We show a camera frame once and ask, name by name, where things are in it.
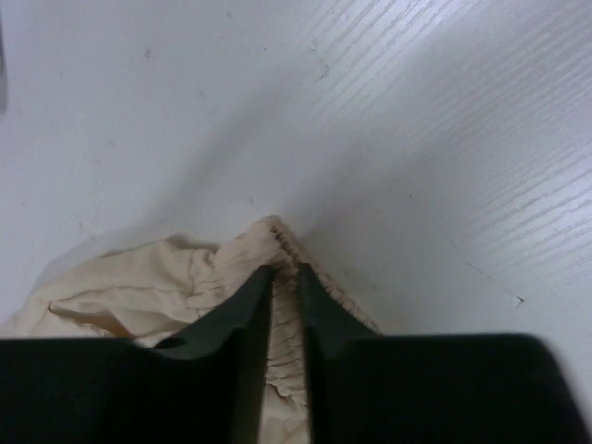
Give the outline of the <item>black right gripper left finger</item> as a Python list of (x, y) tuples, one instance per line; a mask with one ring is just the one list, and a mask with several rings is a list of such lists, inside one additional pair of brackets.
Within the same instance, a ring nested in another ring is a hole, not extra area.
[(145, 347), (129, 339), (5, 339), (5, 443), (254, 443), (273, 269)]

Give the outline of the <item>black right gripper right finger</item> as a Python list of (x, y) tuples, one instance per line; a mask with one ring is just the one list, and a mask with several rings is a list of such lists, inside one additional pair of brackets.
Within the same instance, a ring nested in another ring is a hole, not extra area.
[(575, 443), (563, 372), (524, 334), (388, 336), (298, 272), (314, 443)]

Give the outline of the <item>beige cargo trousers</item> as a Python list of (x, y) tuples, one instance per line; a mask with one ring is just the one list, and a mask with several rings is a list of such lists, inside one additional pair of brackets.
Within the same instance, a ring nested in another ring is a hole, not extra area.
[(33, 291), (1, 325), (12, 338), (120, 337), (153, 346), (230, 298), (271, 265), (272, 329), (260, 441), (309, 441), (298, 266), (310, 259), (276, 216), (213, 248), (168, 238), (106, 253)]

